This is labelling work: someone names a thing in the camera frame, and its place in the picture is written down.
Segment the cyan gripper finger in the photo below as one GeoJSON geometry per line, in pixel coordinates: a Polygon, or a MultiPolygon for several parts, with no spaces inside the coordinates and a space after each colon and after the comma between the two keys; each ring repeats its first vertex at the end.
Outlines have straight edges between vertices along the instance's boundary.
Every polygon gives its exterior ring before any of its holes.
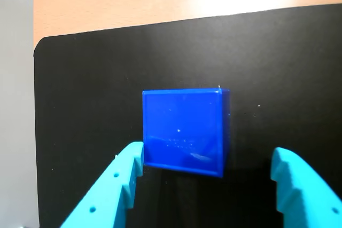
{"type": "Polygon", "coordinates": [[[115,156],[61,226],[125,227],[143,167],[144,143],[132,142],[115,156]]]}
{"type": "Polygon", "coordinates": [[[284,227],[341,227],[340,198],[299,155],[275,148],[270,178],[284,227]]]}

